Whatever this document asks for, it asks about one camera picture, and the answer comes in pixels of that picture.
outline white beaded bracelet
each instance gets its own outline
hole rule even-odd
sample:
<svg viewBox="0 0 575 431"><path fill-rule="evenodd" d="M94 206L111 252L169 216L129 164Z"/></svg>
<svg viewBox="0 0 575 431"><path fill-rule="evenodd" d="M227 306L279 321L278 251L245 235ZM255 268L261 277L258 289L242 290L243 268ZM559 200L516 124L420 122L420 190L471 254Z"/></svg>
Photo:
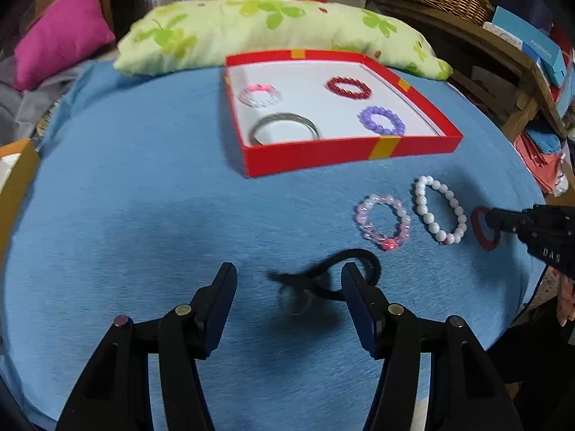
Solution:
<svg viewBox="0 0 575 431"><path fill-rule="evenodd" d="M457 216L457 228L453 233L446 233L439 227L435 221L433 214L427 210L427 199L425 198L425 188L431 186L435 191L439 191L449 201L450 207ZM435 239L445 245L457 244L465 235L467 231L467 217L465 217L464 209L459 205L459 201L455 198L453 191L450 191L446 184L434 180L432 176L421 176L415 184L415 202L418 205L417 212L423 217L423 221L427 224L428 230L435 235Z"/></svg>

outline pink bead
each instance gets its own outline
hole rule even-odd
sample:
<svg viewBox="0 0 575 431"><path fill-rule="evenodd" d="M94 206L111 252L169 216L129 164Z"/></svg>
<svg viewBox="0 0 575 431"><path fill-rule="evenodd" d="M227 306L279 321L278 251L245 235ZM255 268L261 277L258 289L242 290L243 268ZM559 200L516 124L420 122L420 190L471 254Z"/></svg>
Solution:
<svg viewBox="0 0 575 431"><path fill-rule="evenodd" d="M383 249L384 251L393 251L396 248L397 244L395 243L395 240L393 238L386 238L385 240L383 240L383 243L381 243L381 249Z"/></svg>

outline screw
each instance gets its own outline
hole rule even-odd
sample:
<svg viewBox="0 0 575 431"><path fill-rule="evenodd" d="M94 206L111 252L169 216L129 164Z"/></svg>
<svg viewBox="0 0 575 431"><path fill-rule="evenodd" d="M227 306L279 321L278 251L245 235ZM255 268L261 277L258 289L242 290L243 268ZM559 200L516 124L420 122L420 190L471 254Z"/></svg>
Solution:
<svg viewBox="0 0 575 431"><path fill-rule="evenodd" d="M178 316L185 316L192 312L192 307L190 305L177 305L175 311Z"/></svg>
<svg viewBox="0 0 575 431"><path fill-rule="evenodd" d="M401 316L404 312L403 306L402 305L398 305L396 303L393 303L392 305L389 305L387 307L387 310L391 313L391 314L395 314L396 316Z"/></svg>
<svg viewBox="0 0 575 431"><path fill-rule="evenodd" d="M459 316L451 316L449 318L449 322L452 326L456 328L462 328L463 326L465 326L465 321L463 320L463 318L460 318Z"/></svg>
<svg viewBox="0 0 575 431"><path fill-rule="evenodd" d="M117 328L123 328L129 320L130 318L128 316L120 314L114 318L114 326Z"/></svg>

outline purple beaded bracelet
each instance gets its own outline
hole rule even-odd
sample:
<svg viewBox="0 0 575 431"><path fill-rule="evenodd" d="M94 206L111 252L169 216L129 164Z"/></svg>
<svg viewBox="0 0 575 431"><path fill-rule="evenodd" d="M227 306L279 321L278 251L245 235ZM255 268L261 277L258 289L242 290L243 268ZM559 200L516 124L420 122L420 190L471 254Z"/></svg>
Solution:
<svg viewBox="0 0 575 431"><path fill-rule="evenodd" d="M397 216L401 219L399 224L399 234L394 238L388 238L377 232L373 224L367 218L367 212L375 204L387 204L396 210ZM363 238L373 241L384 251L393 251L400 246L403 246L409 239L409 228L411 226L411 217L407 215L403 204L398 199L393 199L393 196L385 195L383 197L377 194L370 195L365 201L358 205L355 213L355 221L359 225L359 229L363 234Z"/></svg>
<svg viewBox="0 0 575 431"><path fill-rule="evenodd" d="M383 125L376 123L372 120L373 115L381 115L389 119L393 125L393 130L386 128ZM393 113L391 110L386 110L382 107L367 107L362 110L359 115L359 122L368 130L373 131L381 136L403 136L405 134L405 125L403 121Z"/></svg>

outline pink translucent beaded bracelet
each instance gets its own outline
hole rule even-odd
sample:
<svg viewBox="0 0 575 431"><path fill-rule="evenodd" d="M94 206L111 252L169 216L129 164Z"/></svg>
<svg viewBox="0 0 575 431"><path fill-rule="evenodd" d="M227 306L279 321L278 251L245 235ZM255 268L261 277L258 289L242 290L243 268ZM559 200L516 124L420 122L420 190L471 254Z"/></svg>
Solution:
<svg viewBox="0 0 575 431"><path fill-rule="evenodd" d="M367 218L367 213L375 204L387 204L396 210L397 216L401 219L399 224L399 233L393 237L385 237L377 232L373 224ZM404 245L409 239L409 228L411 227L411 217L407 215L403 204L398 199L393 199L393 196L385 195L378 196L377 194L370 195L365 201L358 205L355 221L359 225L359 229L363 234L363 238L373 241L384 251L393 251L398 247Z"/></svg>

